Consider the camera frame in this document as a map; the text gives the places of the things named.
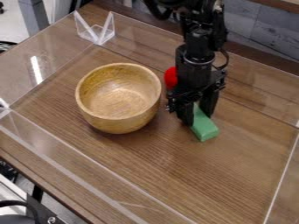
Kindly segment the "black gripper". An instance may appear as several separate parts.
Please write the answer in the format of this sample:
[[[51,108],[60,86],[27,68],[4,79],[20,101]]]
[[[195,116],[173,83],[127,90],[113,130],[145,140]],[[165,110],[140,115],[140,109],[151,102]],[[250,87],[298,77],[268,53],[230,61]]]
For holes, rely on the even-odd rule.
[[[227,71],[223,66],[214,67],[215,54],[202,61],[187,58],[187,45],[180,45],[175,50],[175,67],[177,84],[167,89],[167,107],[169,112],[176,112],[183,124],[194,124],[194,103],[207,117],[211,117],[216,108],[220,90],[226,87]]]

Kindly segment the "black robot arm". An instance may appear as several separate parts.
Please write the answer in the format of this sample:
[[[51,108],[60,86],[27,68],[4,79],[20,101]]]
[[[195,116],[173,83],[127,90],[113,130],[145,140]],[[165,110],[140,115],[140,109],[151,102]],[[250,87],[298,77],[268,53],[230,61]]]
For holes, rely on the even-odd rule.
[[[195,109],[214,114],[220,90],[226,87],[227,71],[215,66],[216,54],[224,54],[228,30],[222,0],[144,0],[152,15],[180,23],[183,44],[175,50],[177,83],[167,91],[168,109],[191,126]]]

